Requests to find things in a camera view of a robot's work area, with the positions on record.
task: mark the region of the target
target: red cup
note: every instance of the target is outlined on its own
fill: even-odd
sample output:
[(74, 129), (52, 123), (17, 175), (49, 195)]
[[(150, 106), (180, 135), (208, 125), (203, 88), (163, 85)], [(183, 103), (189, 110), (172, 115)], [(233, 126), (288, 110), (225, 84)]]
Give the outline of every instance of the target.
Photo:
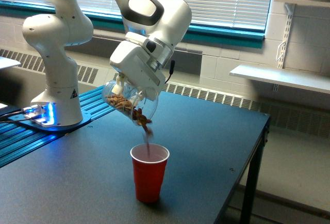
[(163, 146), (146, 144), (133, 147), (130, 155), (133, 160), (136, 198), (145, 203), (156, 202), (159, 199), (163, 183), (165, 166), (170, 152)]

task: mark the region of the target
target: nuts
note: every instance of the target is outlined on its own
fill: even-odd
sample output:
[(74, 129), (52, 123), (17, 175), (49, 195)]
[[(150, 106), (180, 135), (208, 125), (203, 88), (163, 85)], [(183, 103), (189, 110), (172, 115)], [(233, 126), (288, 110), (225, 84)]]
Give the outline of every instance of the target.
[(148, 123), (151, 123), (151, 120), (148, 119), (145, 115), (142, 114), (142, 109), (136, 109), (132, 103), (124, 98), (122, 94), (113, 94), (108, 96), (107, 100), (108, 104), (123, 114), (130, 116), (132, 114), (132, 119), (135, 121), (139, 126), (142, 126), (147, 136), (151, 136), (153, 134), (151, 129), (148, 129), (146, 126)]

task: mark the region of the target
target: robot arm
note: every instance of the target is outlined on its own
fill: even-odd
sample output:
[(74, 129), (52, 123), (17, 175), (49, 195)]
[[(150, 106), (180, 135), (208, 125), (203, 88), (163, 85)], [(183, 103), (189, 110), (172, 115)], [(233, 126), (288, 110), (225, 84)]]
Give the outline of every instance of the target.
[(91, 21), (80, 10), (77, 0), (47, 0), (56, 14), (29, 17), (23, 36), (41, 55), (46, 71), (46, 90), (32, 105), (45, 105), (51, 116), (35, 121), (42, 126), (67, 126), (83, 118), (78, 97), (77, 64), (66, 56), (64, 47), (85, 43), (93, 36)]
[(161, 69), (171, 58), (191, 22), (184, 0), (116, 0), (127, 32), (110, 57), (112, 65), (137, 88), (159, 93)]

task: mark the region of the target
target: wall shelf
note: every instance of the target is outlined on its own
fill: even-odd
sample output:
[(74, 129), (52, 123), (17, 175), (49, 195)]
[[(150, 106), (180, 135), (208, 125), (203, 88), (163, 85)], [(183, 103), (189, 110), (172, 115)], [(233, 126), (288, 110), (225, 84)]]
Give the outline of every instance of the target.
[(275, 0), (275, 1), (285, 3), (285, 7), (287, 8), (290, 14), (293, 14), (294, 5), (330, 8), (330, 2), (306, 1), (306, 0)]
[(0, 56), (0, 69), (18, 66), (21, 63), (17, 60), (8, 59)]
[(296, 70), (239, 65), (232, 76), (330, 94), (330, 77)]

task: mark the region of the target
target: clear plastic jar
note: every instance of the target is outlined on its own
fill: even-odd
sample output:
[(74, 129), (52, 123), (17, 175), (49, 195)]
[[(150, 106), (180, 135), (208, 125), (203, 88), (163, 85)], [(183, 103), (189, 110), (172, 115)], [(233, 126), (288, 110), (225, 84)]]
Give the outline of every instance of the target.
[(136, 112), (151, 119), (158, 105), (158, 94), (153, 88), (138, 90), (128, 82), (109, 81), (102, 91), (103, 101), (136, 121)]

